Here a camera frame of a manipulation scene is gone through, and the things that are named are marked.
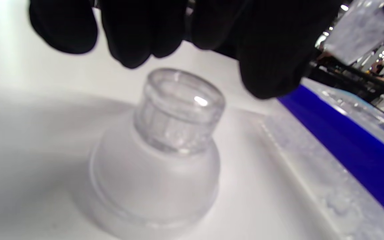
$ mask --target clear plastic cap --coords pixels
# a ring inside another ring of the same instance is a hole
[[[355,0],[327,38],[324,47],[352,64],[384,41],[384,0]]]
[[[163,152],[202,152],[225,108],[215,86],[175,69],[151,72],[143,96],[134,126],[146,143]]]

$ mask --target black glove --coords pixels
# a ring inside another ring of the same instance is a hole
[[[195,0],[191,40],[220,46],[241,16],[236,44],[244,86],[258,98],[286,94],[300,83],[314,44],[337,15],[341,0]],[[185,35],[187,0],[100,0],[112,56],[135,68],[152,54],[173,53]],[[30,0],[36,32],[66,53],[86,53],[97,39],[88,0]]]

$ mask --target clear plastic container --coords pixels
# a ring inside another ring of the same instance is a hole
[[[384,41],[384,0],[355,0],[325,42],[326,50],[345,64]]]
[[[140,105],[105,132],[90,160],[87,208],[125,240],[172,239],[211,208],[220,160],[220,91],[180,70],[149,74]]]

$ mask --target blue tray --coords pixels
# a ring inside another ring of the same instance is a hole
[[[279,100],[384,207],[384,143],[304,86]]]

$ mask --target white table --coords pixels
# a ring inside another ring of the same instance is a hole
[[[109,56],[103,34],[89,54],[62,54],[33,32],[26,9],[26,0],[0,0],[0,240],[115,239],[77,210],[67,181],[158,67],[208,79],[228,104],[214,135],[220,193],[183,239],[327,238],[253,129],[235,118],[235,108],[268,111],[241,86],[236,61],[184,42],[172,56],[128,70]]]

